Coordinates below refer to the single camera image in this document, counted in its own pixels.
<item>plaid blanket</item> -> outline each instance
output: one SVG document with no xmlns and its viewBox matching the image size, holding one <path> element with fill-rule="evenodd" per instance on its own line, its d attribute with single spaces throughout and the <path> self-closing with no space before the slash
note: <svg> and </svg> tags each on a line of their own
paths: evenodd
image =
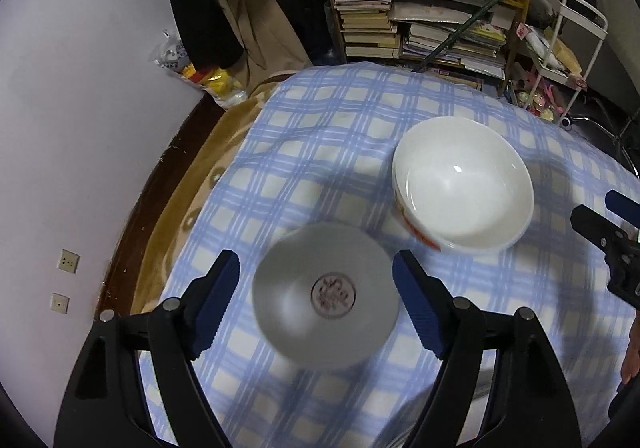
<svg viewBox="0 0 640 448">
<path fill-rule="evenodd" d="M 414 124 L 461 116 L 504 136 L 534 186 L 533 221 L 520 241 L 482 257 L 436 253 L 396 217 L 393 150 Z M 531 307 L 568 380 L 582 435 L 606 407 L 634 316 L 606 291 L 604 256 L 572 231 L 584 203 L 609 219 L 610 189 L 638 199 L 638 181 L 582 139 L 465 86 L 370 63 L 313 68 L 286 80 L 267 102 L 204 205 L 163 297 L 181 295 L 222 249 L 240 256 L 241 281 L 209 351 L 194 363 L 213 411 L 235 447 L 381 447 L 409 427 L 440 362 L 424 351 L 404 310 L 367 362 L 337 372 L 299 370 L 261 337 L 252 275 L 285 232 L 316 221 L 365 230 L 391 256 L 411 249 L 453 295 L 513 313 Z M 173 440 L 148 355 L 141 370 L 156 431 Z"/>
</svg>

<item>ceramic bowl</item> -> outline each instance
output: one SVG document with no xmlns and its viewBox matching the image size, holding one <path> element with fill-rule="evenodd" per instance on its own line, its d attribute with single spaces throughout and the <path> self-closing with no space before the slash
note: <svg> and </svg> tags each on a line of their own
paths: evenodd
<svg viewBox="0 0 640 448">
<path fill-rule="evenodd" d="M 349 367 L 386 341 L 400 297 L 391 259 L 364 232 L 321 222 L 281 238 L 253 282 L 258 327 L 273 348 L 311 370 Z"/>
<path fill-rule="evenodd" d="M 407 223 L 438 250 L 495 253 L 531 222 L 529 171 L 502 136 L 473 120 L 416 124 L 396 148 L 392 177 Z"/>
</svg>

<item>blue gripper pad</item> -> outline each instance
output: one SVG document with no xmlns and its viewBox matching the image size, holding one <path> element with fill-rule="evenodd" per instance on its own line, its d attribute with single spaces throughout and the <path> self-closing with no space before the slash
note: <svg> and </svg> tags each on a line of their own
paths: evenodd
<svg viewBox="0 0 640 448">
<path fill-rule="evenodd" d="M 422 346 L 440 360 L 449 351 L 457 329 L 453 297 L 439 278 L 427 275 L 409 250 L 396 253 L 393 278 Z"/>
<path fill-rule="evenodd" d="M 223 250 L 207 275 L 193 280 L 184 291 L 184 324 L 189 339 L 184 347 L 192 360 L 212 345 L 239 280 L 238 255 Z"/>
<path fill-rule="evenodd" d="M 607 193 L 606 197 L 604 197 L 604 203 L 607 210 L 614 212 L 636 228 L 640 228 L 640 205 L 638 203 L 615 190 Z"/>
</svg>

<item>wall socket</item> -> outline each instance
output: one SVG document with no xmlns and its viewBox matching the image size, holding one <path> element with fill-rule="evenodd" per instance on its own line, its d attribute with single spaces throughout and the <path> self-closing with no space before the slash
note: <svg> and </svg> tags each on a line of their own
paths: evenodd
<svg viewBox="0 0 640 448">
<path fill-rule="evenodd" d="M 80 261 L 80 255 L 72 253 L 71 251 L 62 250 L 60 254 L 60 261 L 58 262 L 58 269 L 69 273 L 75 273 L 78 269 L 78 262 Z"/>
<path fill-rule="evenodd" d="M 69 308 L 69 297 L 63 294 L 52 293 L 50 307 L 51 310 L 56 313 L 66 314 L 66 310 Z"/>
</svg>

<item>human hand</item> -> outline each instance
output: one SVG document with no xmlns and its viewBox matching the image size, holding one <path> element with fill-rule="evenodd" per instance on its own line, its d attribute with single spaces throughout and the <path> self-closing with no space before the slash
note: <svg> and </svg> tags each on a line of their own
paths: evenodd
<svg viewBox="0 0 640 448">
<path fill-rule="evenodd" d="M 622 383 L 627 384 L 640 371 L 640 311 L 636 311 L 631 330 L 629 331 L 629 345 L 626 348 L 625 359 L 620 368 Z"/>
</svg>

